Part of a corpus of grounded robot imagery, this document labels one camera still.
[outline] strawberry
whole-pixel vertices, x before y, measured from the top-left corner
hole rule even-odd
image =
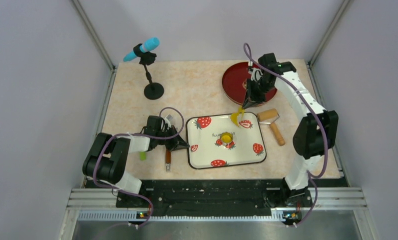
[[[260,156],[264,153],[264,147],[259,143],[253,144],[253,151],[256,153],[256,156]]]
[[[197,129],[204,129],[205,127],[211,124],[212,119],[208,116],[206,117],[199,117],[194,124],[196,124]]]
[[[193,145],[193,146],[191,146],[190,147],[190,150],[192,151],[192,152],[195,152],[196,150],[197,150],[197,148],[199,147],[199,145]]]
[[[244,127],[245,129],[250,129],[253,127],[252,122],[249,120],[243,120],[241,122],[239,122],[239,124]]]
[[[234,143],[234,141],[232,141],[228,145],[226,145],[225,147],[228,148],[229,150],[232,150],[233,148],[236,147],[236,144]]]
[[[211,166],[213,166],[213,167],[222,167],[222,166],[227,166],[227,165],[228,165],[227,162],[225,162],[224,160],[220,160],[220,159],[213,160],[211,162]]]
[[[222,145],[222,141],[221,139],[216,140],[215,146],[221,146]]]

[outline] round red plate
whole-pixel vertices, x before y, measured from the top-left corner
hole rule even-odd
[[[244,96],[246,95],[245,84],[246,79],[250,78],[250,74],[247,71],[247,62],[239,62],[231,67],[229,67],[224,75],[222,76],[222,88],[224,89],[225,94],[231,99],[233,102],[238,105],[242,105],[244,101]],[[266,102],[271,100],[275,93],[277,93],[277,89],[271,89],[266,93]]]

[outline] metal frame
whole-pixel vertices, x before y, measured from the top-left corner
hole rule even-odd
[[[94,136],[99,133],[103,127],[104,119],[106,116],[107,107],[110,100],[113,84],[116,76],[116,67],[112,63],[105,47],[103,46],[100,38],[98,37],[94,27],[87,17],[84,9],[82,8],[79,0],[70,0],[77,14],[81,18],[87,33],[90,35],[93,43],[99,51],[101,57],[111,70],[111,77],[109,80],[108,89],[101,109],[101,114],[97,123],[97,128]],[[308,63],[308,72],[311,77],[312,84],[315,89],[317,100],[323,104],[324,99],[319,91],[319,85],[313,73],[313,65],[317,61],[320,53],[325,48],[326,43],[329,41],[330,36],[337,27],[337,24],[344,12],[350,5],[351,0],[344,0],[338,12],[336,13],[333,21],[324,34],[320,44],[318,45],[315,53]],[[334,148],[336,162],[339,171],[344,177],[343,166],[337,148]],[[315,190],[309,188],[311,196],[315,197]],[[354,211],[357,225],[363,240],[378,240],[378,234],[375,230],[374,223],[368,211],[368,206],[364,194],[360,187],[319,187],[319,198],[315,211]],[[138,220],[134,219],[134,213],[137,211],[147,211],[146,208],[116,208],[118,197],[112,194],[110,189],[94,189],[94,188],[74,188],[70,194],[64,219],[62,222],[59,239],[71,240],[75,231],[77,220],[84,221],[129,221]],[[250,216],[250,217],[152,217],[152,221],[281,221],[279,213],[282,211],[294,211],[294,208],[289,207],[276,207],[272,208],[272,216]]]

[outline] wooden table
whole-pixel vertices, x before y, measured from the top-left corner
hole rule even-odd
[[[303,59],[287,59],[296,67],[300,79],[313,93],[312,84]],[[148,67],[153,81],[165,87],[158,100],[148,100],[143,95],[147,85],[143,66],[137,63],[120,63],[115,78],[103,132],[109,134],[137,133],[146,125],[149,115],[159,115],[164,107],[174,107],[185,120],[197,116],[230,114],[238,105],[230,101],[222,90],[224,71],[242,60],[224,61],[167,61],[155,62]],[[278,92],[268,103],[247,111],[259,113],[276,108],[280,114],[278,128],[286,140],[278,146],[267,125],[261,125],[267,158],[262,163],[223,168],[196,170],[187,162],[187,150],[172,152],[171,172],[165,171],[165,147],[158,146],[147,153],[147,160],[140,161],[139,154],[130,154],[126,170],[139,179],[149,180],[199,180],[199,179],[280,179],[288,173],[295,155],[292,137],[298,126],[297,118],[285,97]],[[166,110],[163,115],[175,117],[176,126],[181,119],[176,112]],[[181,136],[186,140],[185,130]],[[322,168],[321,160],[315,173]],[[339,178],[340,174],[333,152],[329,151],[329,162],[324,178]]]

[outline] beige marble table surface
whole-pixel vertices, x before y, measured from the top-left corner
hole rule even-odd
[[[306,88],[313,93],[312,84],[305,61],[289,59],[296,67],[299,77]],[[145,72],[138,63],[120,63],[109,106],[104,121],[103,132],[109,134],[137,133],[146,125],[149,115],[159,115],[163,107],[178,109],[187,121],[198,116],[230,114],[237,110],[224,94],[222,75],[231,65],[242,60],[222,61],[164,61],[148,66],[153,81],[165,88],[164,95],[158,100],[148,100],[143,95],[147,85]],[[295,151],[292,137],[298,126],[298,120],[285,97],[278,92],[268,103],[247,109],[259,113],[276,108],[280,114],[278,128],[286,144],[278,146],[268,125],[261,125],[267,158],[262,163],[238,165],[222,168],[193,169],[187,161],[187,150],[172,152],[171,172],[165,171],[165,147],[160,145],[147,153],[147,160],[140,161],[139,154],[129,154],[126,170],[140,179],[280,179],[288,173]],[[176,126],[181,127],[181,118],[176,112],[166,110],[163,115],[174,116]],[[181,136],[186,140],[185,130]],[[314,172],[320,171],[321,160]],[[339,178],[337,164],[332,151],[324,178]]]

